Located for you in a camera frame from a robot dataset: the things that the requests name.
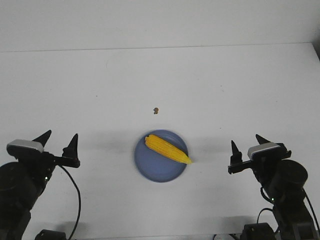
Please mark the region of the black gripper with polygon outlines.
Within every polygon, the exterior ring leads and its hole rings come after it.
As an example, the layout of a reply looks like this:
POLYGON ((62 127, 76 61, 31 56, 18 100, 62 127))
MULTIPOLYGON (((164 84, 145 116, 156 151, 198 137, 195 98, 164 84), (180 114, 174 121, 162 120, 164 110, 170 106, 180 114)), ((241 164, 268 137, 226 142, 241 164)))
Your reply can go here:
MULTIPOLYGON (((257 142, 260 145, 270 143, 259 134, 255 135, 257 142)), ((253 157, 253 160, 242 160, 242 153, 239 151, 235 142, 231 141, 232 155, 230 157, 230 165, 227 168, 228 173, 236 174, 246 169, 252 169, 252 172, 261 185, 265 185, 271 180, 276 171, 276 166, 279 161, 291 157, 292 152, 288 150, 284 144, 277 143, 280 147, 265 153, 258 153, 253 157)))
MULTIPOLYGON (((48 142, 52 130, 48 130, 42 135, 33 139, 33 142, 40 143, 44 148, 48 142)), ((24 152, 16 157, 19 163, 23 164, 27 173, 33 180, 49 180, 56 166, 79 168, 80 160, 78 158, 78 139, 76 133, 67 147, 63 148, 62 156, 55 156, 52 153, 44 151, 42 153, 24 152)))

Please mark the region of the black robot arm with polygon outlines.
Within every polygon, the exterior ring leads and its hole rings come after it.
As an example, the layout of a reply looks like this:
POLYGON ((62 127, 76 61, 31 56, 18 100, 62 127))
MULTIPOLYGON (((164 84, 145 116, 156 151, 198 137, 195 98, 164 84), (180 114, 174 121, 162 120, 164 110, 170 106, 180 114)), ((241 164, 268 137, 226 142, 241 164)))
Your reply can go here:
POLYGON ((31 220, 31 210, 43 194, 56 167, 79 168, 75 134, 61 156, 45 151, 51 130, 33 140, 15 139, 6 146, 15 158, 0 167, 0 238, 20 240, 31 220))
POLYGON ((320 226, 311 201, 304 189, 308 179, 306 168, 291 159, 292 152, 284 143, 276 143, 257 134, 258 145, 248 149, 248 160, 242 159, 235 142, 231 142, 232 155, 227 168, 230 175, 246 169, 252 170, 260 183, 260 194, 269 202, 277 229, 266 222, 246 224, 240 239, 318 240, 320 226))

